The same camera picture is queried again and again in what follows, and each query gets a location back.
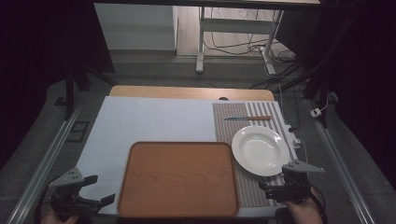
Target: white wall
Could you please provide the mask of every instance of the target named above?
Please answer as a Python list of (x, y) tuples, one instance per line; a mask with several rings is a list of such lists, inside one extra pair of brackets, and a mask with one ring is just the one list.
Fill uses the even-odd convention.
[(94, 5), (109, 49), (176, 49), (177, 7)]

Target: human hand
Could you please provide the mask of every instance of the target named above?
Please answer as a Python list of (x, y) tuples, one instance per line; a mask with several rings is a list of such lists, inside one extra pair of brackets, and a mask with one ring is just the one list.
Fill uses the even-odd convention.
[(62, 222), (55, 212), (50, 209), (46, 216), (41, 220), (41, 224), (76, 224), (78, 221), (77, 216), (70, 216), (66, 222)]
[(303, 203), (296, 204), (290, 201), (283, 202), (291, 213), (293, 220), (296, 224), (322, 224), (322, 219), (319, 214), (317, 205), (310, 198)]

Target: plate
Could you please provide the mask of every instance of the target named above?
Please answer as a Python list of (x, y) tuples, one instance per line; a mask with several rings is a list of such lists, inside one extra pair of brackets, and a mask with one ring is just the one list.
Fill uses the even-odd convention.
[(233, 137), (232, 148), (239, 164), (255, 175), (277, 175), (290, 158), (285, 140), (271, 129), (257, 125), (239, 130)]

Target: brown tray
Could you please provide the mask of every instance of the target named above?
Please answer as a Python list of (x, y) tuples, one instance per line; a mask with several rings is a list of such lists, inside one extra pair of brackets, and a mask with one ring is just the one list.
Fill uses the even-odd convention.
[(137, 142), (119, 199), (122, 217), (233, 217), (232, 151), (225, 143)]

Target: striped placemat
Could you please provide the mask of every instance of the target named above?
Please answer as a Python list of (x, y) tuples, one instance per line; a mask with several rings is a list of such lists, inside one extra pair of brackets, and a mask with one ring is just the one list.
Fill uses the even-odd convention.
[[(214, 103), (213, 113), (216, 126), (216, 138), (219, 142), (232, 144), (233, 136), (242, 128), (249, 125), (261, 125), (272, 129), (285, 139), (290, 157), (296, 159), (294, 149), (287, 138), (288, 131), (281, 116), (277, 102), (248, 102), (248, 103)], [(227, 117), (265, 116), (270, 115), (271, 120), (224, 120)], [(259, 189), (258, 180), (264, 179), (269, 185), (283, 185), (282, 176), (274, 175), (263, 177), (254, 175), (245, 170), (234, 160), (233, 167), (241, 207), (264, 207), (280, 205), (274, 200), (265, 198), (264, 191)]]

